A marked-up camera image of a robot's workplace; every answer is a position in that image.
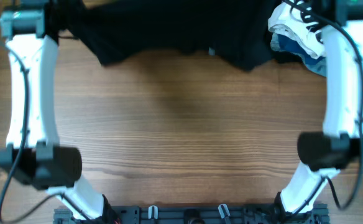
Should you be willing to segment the black t-shirt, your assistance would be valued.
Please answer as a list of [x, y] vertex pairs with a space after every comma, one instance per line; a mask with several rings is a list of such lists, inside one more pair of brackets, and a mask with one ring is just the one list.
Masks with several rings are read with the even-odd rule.
[[69, 30], [101, 65], [119, 63], [144, 50], [197, 50], [252, 70], [273, 59], [268, 19], [279, 1], [128, 0], [87, 8], [58, 1], [50, 23]]

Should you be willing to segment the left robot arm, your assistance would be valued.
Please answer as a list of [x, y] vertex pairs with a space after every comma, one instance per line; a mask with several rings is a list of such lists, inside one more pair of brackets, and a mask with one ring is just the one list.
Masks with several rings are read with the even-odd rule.
[[61, 146], [54, 113], [59, 32], [81, 1], [20, 1], [0, 16], [11, 65], [11, 123], [0, 168], [9, 180], [47, 193], [79, 223], [119, 223], [107, 198], [83, 177], [77, 148]]

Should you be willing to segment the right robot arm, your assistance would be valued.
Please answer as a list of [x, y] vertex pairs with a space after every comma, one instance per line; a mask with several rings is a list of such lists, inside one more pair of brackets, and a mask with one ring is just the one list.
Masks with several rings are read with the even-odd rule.
[[326, 112], [320, 132], [301, 133], [300, 163], [289, 184], [277, 194], [272, 219], [303, 223], [314, 217], [314, 203], [332, 178], [358, 160], [347, 209], [363, 178], [363, 1], [284, 1], [275, 18], [286, 15], [294, 26], [315, 24], [326, 53]]

